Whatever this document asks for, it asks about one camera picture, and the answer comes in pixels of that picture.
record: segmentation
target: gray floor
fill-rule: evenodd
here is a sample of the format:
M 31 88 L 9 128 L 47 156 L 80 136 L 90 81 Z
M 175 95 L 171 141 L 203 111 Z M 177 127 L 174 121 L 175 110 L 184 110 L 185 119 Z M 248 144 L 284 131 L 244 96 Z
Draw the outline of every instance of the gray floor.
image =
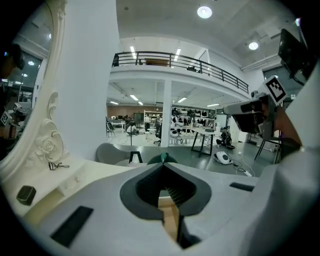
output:
M 263 169 L 268 166 L 272 165 L 275 157 L 274 152 L 270 152 L 267 150 L 262 150 L 260 156 L 254 161 L 255 156 L 258 151 L 258 147 L 255 145 L 249 144 L 249 143 L 233 143 L 235 146 L 235 149 L 233 150 L 228 150 L 227 148 L 221 146 L 220 148 L 217 148 L 215 145 L 212 148 L 212 156 L 214 153 L 219 152 L 219 151 L 225 151 L 233 160 L 234 162 L 238 165 L 239 167 L 242 164 L 242 167 L 245 170 L 248 170 L 249 172 L 250 169 L 247 167 L 242 159 L 253 169 L 255 172 L 256 177 L 260 177 Z M 221 163 L 218 163 L 213 160 L 212 156 L 209 155 L 204 155 L 202 154 L 199 157 L 199 153 L 191 151 L 191 147 L 188 146 L 179 146 L 179 147 L 157 147 L 157 146 L 128 146 L 128 145 L 115 145 L 118 149 L 120 150 L 125 150 L 125 151 L 140 151 L 142 161 L 144 163 L 148 162 L 152 157 L 159 155 L 162 152 L 168 152 L 169 155 L 173 158 L 176 159 L 176 161 L 179 164 L 189 166 L 189 167 L 194 167 L 198 168 L 201 170 L 207 170 L 207 171 L 212 171 L 212 172 L 217 172 L 217 173 L 224 173 L 224 174 L 236 174 L 236 168 L 233 166 L 233 164 L 229 165 L 223 165 Z M 205 152 L 210 152 L 209 147 L 204 147 L 203 150 Z M 238 175 L 245 175 L 241 172 L 237 172 Z

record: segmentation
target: black and white marker tag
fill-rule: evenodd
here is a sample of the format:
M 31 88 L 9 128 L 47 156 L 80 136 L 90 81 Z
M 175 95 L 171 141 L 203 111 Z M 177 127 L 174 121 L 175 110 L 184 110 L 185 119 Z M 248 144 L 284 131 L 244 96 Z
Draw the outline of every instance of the black and white marker tag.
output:
M 263 85 L 264 89 L 271 96 L 276 106 L 278 106 L 287 97 L 284 87 L 275 75 L 266 80 Z

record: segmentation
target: white cable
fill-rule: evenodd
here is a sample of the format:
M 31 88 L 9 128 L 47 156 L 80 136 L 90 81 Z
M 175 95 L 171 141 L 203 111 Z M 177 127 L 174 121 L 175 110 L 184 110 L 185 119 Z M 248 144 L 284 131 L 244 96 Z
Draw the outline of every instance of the white cable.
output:
M 254 170 L 252 170 L 252 168 L 245 162 L 244 155 L 243 154 L 241 154 L 241 155 L 242 155 L 242 161 L 244 162 L 244 164 L 251 169 L 251 171 L 253 172 L 254 177 L 256 177 L 256 174 L 255 174 Z

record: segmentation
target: green object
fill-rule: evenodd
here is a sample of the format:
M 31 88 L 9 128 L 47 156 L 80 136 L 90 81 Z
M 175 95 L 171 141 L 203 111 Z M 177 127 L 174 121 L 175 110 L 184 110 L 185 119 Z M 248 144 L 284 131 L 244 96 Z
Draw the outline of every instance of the green object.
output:
M 178 163 L 176 159 L 173 157 L 169 156 L 167 152 L 161 153 L 159 155 L 154 156 L 151 158 L 151 160 L 147 163 L 147 165 L 151 164 L 157 164 L 157 163 Z

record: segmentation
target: black cap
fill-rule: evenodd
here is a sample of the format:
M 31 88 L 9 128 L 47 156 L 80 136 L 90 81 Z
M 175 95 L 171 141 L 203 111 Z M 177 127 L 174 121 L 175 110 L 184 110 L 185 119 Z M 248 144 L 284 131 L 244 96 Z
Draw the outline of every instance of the black cap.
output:
M 21 47 L 19 44 L 13 44 L 7 51 L 9 56 L 13 57 L 15 65 L 22 70 L 25 66 L 25 56 L 22 53 Z

